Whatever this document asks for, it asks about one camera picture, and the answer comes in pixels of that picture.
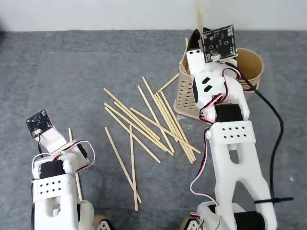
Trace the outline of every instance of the black circuit board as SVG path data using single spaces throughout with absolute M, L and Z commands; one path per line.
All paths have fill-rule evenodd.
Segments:
M 36 130 L 40 129 L 40 134 L 42 134 L 53 127 L 45 109 L 26 119 L 25 122 L 28 125 L 32 138 L 38 137 L 38 134 L 35 133 Z
M 226 26 L 201 34 L 205 62 L 236 56 L 234 26 Z

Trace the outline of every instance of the cable tie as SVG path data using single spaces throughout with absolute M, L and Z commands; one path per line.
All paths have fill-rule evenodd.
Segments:
M 256 200 L 256 201 L 254 201 L 254 203 L 255 204 L 262 204 L 262 203 L 273 203 L 273 204 L 276 204 L 276 203 L 280 203 L 280 202 L 284 202 L 284 201 L 292 201 L 292 200 L 294 200 L 293 197 L 282 197 L 282 198 L 275 197 L 273 199 Z

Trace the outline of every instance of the gray carpet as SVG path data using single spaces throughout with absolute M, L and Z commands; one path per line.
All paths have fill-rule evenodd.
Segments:
M 178 143 L 171 157 L 144 140 L 161 159 L 156 163 L 135 144 L 138 191 L 143 200 L 135 212 L 132 190 L 105 135 L 108 126 L 130 172 L 128 134 L 104 111 L 112 103 L 103 88 L 147 115 L 136 85 L 148 95 L 141 76 L 158 90 L 178 72 L 184 38 L 191 31 L 68 31 L 8 33 L 0 44 L 0 228 L 30 229 L 31 160 L 37 144 L 25 119 L 46 108 L 57 129 L 68 138 L 89 140 L 97 152 L 93 167 L 81 173 L 83 196 L 97 212 L 107 213 L 116 229 L 178 229 L 182 219 L 203 201 L 189 191 L 201 156 L 190 165 Z M 262 55 L 265 71 L 260 91 L 276 106 L 285 121 L 285 134 L 275 162 L 275 193 L 295 201 L 276 204 L 281 230 L 307 229 L 306 32 L 236 33 L 238 47 Z M 166 90 L 170 101 L 177 83 Z M 257 97 L 249 101 L 250 119 L 257 138 L 263 175 L 268 180 L 270 154 L 279 132 L 271 110 Z M 190 142 L 202 149 L 205 125 L 181 119 Z M 195 189 L 214 194 L 214 171 L 208 164 Z M 245 188 L 234 196 L 246 210 L 254 209 Z

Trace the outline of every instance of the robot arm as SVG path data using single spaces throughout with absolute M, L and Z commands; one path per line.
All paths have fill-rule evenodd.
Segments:
M 53 127 L 45 110 L 27 119 L 33 138 L 49 153 L 33 159 L 35 230 L 94 230 L 94 209 L 88 201 L 77 202 L 74 174 L 91 166 L 81 143 L 67 143 Z M 94 154 L 94 149 L 87 142 Z
M 215 214 L 208 208 L 214 202 L 202 203 L 198 214 L 207 230 L 246 229 L 238 216 L 246 214 L 242 208 L 232 204 L 235 185 L 242 182 L 253 199 L 271 198 L 267 182 L 262 176 L 255 148 L 255 135 L 252 123 L 248 121 L 249 109 L 243 89 L 234 76 L 227 76 L 229 67 L 220 59 L 229 62 L 236 56 L 233 27 L 225 27 L 201 34 L 202 49 L 189 50 L 187 60 L 193 79 L 193 93 L 196 106 L 200 109 L 200 119 L 212 124 L 206 132 L 209 140 L 216 177 L 215 195 L 218 206 Z M 233 46 L 223 46 L 232 37 Z M 230 160 L 229 151 L 236 150 L 239 164 Z M 252 213 L 258 223 L 255 229 L 275 230 L 277 220 L 272 203 L 256 205 L 257 212 Z

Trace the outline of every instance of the paper cup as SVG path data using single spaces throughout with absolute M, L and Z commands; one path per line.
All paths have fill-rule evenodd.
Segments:
M 257 86 L 264 71 L 264 64 L 261 56 L 252 50 L 238 48 L 236 60 L 238 69 L 253 86 Z M 245 91 L 250 90 L 250 87 L 244 80 L 240 80 L 239 82 Z

